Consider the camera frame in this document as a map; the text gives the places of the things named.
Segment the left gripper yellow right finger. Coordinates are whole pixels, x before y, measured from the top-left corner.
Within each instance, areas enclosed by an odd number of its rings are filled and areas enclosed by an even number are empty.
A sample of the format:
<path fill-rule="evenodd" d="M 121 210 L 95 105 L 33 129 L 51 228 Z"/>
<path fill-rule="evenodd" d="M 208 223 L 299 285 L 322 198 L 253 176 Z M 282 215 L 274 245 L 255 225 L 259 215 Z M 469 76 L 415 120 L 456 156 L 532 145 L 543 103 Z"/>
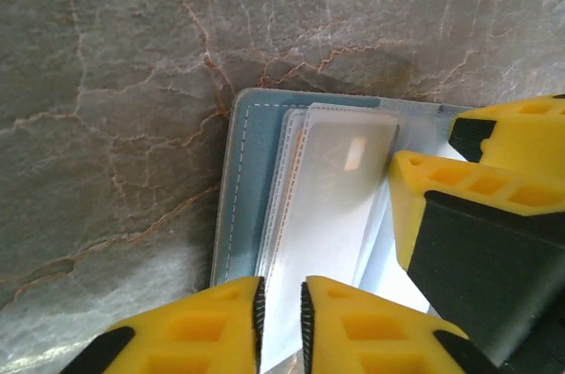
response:
<path fill-rule="evenodd" d="M 323 276 L 301 285 L 306 373 L 496 373 L 456 325 Z"/>

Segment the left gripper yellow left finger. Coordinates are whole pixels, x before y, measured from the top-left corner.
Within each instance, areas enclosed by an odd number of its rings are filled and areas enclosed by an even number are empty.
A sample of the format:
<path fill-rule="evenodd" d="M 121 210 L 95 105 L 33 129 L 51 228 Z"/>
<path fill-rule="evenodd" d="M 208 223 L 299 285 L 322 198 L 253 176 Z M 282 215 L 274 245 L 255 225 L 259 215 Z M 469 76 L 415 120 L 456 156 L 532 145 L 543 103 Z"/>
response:
<path fill-rule="evenodd" d="M 265 280 L 250 276 L 122 319 L 65 373 L 257 373 Z"/>

